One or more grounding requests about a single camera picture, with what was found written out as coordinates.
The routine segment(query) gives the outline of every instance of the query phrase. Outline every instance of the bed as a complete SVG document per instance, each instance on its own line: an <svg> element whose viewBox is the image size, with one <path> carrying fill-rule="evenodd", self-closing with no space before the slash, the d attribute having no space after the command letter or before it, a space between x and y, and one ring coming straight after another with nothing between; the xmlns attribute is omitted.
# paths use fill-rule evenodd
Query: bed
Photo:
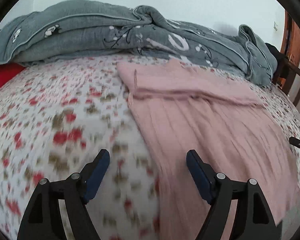
<svg viewBox="0 0 300 240"><path fill-rule="evenodd" d="M117 63L124 61L151 67L166 60L127 54L58 60L27 68L0 89L0 229L8 239L17 238L41 178L65 179L102 148L109 150L111 163L87 205L100 238L158 238L157 171L116 71ZM248 82L222 70L201 68ZM300 113L285 94L274 84L260 88L248 83L287 140L300 139ZM291 150L300 184L300 150ZM73 239L65 205L60 206L66 235Z"/></svg>

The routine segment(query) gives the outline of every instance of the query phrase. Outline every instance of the red pillow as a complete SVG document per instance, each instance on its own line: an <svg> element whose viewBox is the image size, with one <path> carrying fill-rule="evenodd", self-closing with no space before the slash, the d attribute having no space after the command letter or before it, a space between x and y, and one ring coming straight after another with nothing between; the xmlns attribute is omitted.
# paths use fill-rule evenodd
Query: red pillow
<svg viewBox="0 0 300 240"><path fill-rule="evenodd" d="M0 65L0 87L7 83L10 79L15 77L25 68L16 63L9 63L5 65Z"/></svg>

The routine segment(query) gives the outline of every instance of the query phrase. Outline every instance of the gray comforter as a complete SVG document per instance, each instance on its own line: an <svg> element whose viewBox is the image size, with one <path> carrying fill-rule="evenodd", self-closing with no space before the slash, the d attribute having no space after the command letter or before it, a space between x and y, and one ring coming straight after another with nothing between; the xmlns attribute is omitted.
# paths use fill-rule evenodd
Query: gray comforter
<svg viewBox="0 0 300 240"><path fill-rule="evenodd" d="M42 12L21 16L0 31L0 64L31 64L129 51L177 57L223 69L260 85L269 85L277 61L246 25L238 36L165 19L155 8L129 9L96 1L69 0Z"/></svg>

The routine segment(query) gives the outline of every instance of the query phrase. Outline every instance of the bed sheet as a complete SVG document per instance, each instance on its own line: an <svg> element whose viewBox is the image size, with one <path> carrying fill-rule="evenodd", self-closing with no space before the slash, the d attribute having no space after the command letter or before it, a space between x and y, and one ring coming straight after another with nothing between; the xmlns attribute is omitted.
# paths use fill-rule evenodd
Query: bed sheet
<svg viewBox="0 0 300 240"><path fill-rule="evenodd" d="M157 239L158 178L130 114L118 77L121 61L143 65L166 60L112 55L58 61L24 70L0 89L0 229L17 238L22 215L43 177L67 178L108 149L111 162L96 197L87 205L102 240ZM246 80L201 67L224 78ZM249 83L287 139L300 139L300 114L275 86ZM300 150L296 156L300 182ZM74 239L60 201L67 238Z"/></svg>

